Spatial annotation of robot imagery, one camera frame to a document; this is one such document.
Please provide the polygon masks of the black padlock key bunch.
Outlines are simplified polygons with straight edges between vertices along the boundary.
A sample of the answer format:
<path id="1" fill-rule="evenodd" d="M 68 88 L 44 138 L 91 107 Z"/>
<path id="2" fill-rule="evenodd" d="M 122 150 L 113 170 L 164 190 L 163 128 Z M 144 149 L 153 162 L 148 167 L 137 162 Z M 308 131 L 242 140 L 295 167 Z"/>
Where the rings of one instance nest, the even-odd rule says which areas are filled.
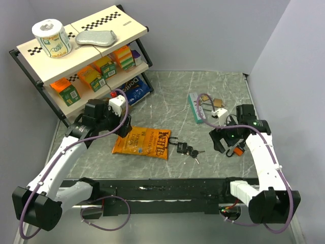
<path id="1" fill-rule="evenodd" d="M 204 152 L 205 152 L 204 150 L 202 150 L 202 151 L 198 151 L 198 150 L 196 150 L 196 149 L 193 149 L 192 146 L 188 146 L 188 147 L 187 147 L 187 152 L 186 152 L 186 154 L 189 155 L 189 156 L 191 156 L 193 159 L 195 159 L 195 161 L 196 161 L 198 164 L 200 164 L 199 161 L 198 161 L 198 159 L 197 159 L 197 156 L 198 156 L 198 154 L 200 154 L 200 153 L 204 153 Z"/>

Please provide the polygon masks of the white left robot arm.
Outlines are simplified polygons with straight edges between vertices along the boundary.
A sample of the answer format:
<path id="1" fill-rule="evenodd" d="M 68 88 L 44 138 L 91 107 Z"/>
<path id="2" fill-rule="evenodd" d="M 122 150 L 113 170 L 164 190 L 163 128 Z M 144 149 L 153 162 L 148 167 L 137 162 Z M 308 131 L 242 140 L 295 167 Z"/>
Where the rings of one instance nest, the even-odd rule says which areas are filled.
<path id="1" fill-rule="evenodd" d="M 19 233 L 23 239 L 25 223 L 38 230 L 52 230 L 63 213 L 76 204 L 86 201 L 95 204 L 100 198 L 99 182 L 81 178 L 60 191 L 59 188 L 80 156 L 89 149 L 93 141 L 103 136 L 116 134 L 125 137 L 130 131 L 131 116 L 128 101 L 118 95 L 107 101 L 89 100 L 84 112 L 79 114 L 68 127 L 62 142 L 43 170 L 25 188 L 17 187 L 13 194 L 16 218 L 19 220 Z"/>

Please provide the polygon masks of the black Kaijing padlock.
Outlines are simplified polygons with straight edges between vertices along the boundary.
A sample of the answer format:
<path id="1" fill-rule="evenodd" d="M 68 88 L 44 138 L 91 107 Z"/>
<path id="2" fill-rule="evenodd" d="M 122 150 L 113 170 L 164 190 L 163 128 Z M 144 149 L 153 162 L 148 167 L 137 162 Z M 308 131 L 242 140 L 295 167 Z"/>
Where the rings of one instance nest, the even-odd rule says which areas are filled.
<path id="1" fill-rule="evenodd" d="M 187 146 L 186 142 L 173 142 L 172 140 L 176 140 L 178 137 L 169 137 L 168 144 L 177 146 L 177 153 L 179 154 L 187 154 Z"/>

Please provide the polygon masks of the orange black padlock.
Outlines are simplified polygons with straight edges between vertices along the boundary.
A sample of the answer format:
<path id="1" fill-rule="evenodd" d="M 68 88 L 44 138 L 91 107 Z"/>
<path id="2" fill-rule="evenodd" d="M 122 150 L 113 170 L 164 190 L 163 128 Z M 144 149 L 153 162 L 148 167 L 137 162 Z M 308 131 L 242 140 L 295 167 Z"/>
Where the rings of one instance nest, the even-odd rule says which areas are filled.
<path id="1" fill-rule="evenodd" d="M 245 149 L 244 148 L 241 148 L 241 147 L 239 147 L 239 146 L 236 146 L 234 149 L 233 149 L 233 151 L 232 152 L 230 152 L 230 150 L 228 149 L 227 150 L 227 152 L 226 152 L 226 156 L 227 157 L 232 157 L 232 156 L 234 156 L 234 155 L 237 155 L 237 156 L 242 156 L 243 154 L 244 154 L 244 152 L 245 152 Z"/>

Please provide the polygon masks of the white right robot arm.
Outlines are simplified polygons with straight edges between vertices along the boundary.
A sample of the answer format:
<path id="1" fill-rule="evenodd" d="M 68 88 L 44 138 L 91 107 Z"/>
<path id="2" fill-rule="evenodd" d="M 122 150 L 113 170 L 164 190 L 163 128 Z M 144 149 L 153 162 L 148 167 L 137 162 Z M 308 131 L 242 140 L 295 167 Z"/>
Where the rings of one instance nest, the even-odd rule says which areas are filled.
<path id="1" fill-rule="evenodd" d="M 228 153 L 221 140 L 228 147 L 233 146 L 233 153 L 238 156 L 244 152 L 244 147 L 248 147 L 258 177 L 257 187 L 240 178 L 227 178 L 221 191 L 223 199 L 230 203 L 238 199 L 244 203 L 255 224 L 285 224 L 290 221 L 301 196 L 282 179 L 282 167 L 275 156 L 268 122 L 257 119 L 251 104 L 237 106 L 236 120 L 228 119 L 229 113 L 223 108 L 213 110 L 211 115 L 219 121 L 219 126 L 209 133 L 214 149 Z"/>

